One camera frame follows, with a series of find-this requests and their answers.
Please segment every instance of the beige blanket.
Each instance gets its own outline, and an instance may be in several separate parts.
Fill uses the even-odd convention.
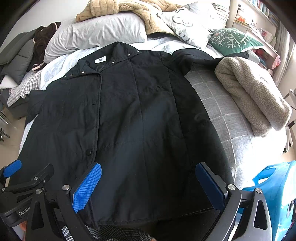
[[[157,13],[171,12],[182,6],[172,4],[166,0],[90,0],[86,8],[76,16],[76,21],[84,21],[89,18],[122,11],[132,11],[145,22],[146,34],[174,32],[161,20]]]
[[[283,99],[270,74],[241,57],[225,57],[215,74],[251,123],[255,136],[265,136],[273,127],[282,129],[292,109]]]

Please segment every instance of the blue plastic stool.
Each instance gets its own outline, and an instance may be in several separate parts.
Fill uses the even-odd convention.
[[[259,184],[258,181],[264,178],[268,179]],[[263,190],[271,220],[272,240],[281,241],[292,220],[293,206],[291,212],[288,209],[296,198],[296,161],[267,166],[254,177],[253,182],[255,186],[243,190]]]

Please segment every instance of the blue rubber pad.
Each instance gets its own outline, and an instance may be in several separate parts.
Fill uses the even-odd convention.
[[[21,168],[22,168],[22,162],[20,160],[16,160],[13,163],[11,163],[9,166],[5,167],[3,176],[7,178],[11,177]]]
[[[102,167],[100,164],[97,163],[83,180],[81,185],[77,188],[76,192],[73,194],[72,206],[76,213],[79,210],[84,209],[101,176]]]
[[[225,208],[224,194],[200,163],[195,167],[195,176],[202,186],[213,208],[222,212]]]

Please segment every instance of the black jacket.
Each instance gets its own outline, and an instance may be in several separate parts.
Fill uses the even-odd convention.
[[[46,187],[61,189],[97,162],[102,177],[79,212],[89,226],[207,210],[211,205],[195,177],[196,164],[206,162],[226,183],[232,175],[216,130],[184,75],[193,62],[219,60],[197,49],[171,55],[119,42],[80,59],[46,91],[31,91],[26,124],[38,116],[19,155],[23,166],[9,184],[28,181],[52,163],[55,173]]]

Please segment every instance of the silver bolt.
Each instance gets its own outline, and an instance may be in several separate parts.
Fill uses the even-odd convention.
[[[260,188],[256,188],[256,192],[259,194],[263,193],[262,189],[260,189]]]
[[[64,191],[69,190],[69,188],[70,188],[70,186],[69,186],[68,184],[62,186],[62,189],[63,189]]]
[[[40,194],[40,193],[42,193],[42,189],[39,188],[36,190],[36,194]]]
[[[233,184],[228,184],[228,188],[229,188],[230,190],[235,190],[235,185],[233,185]]]

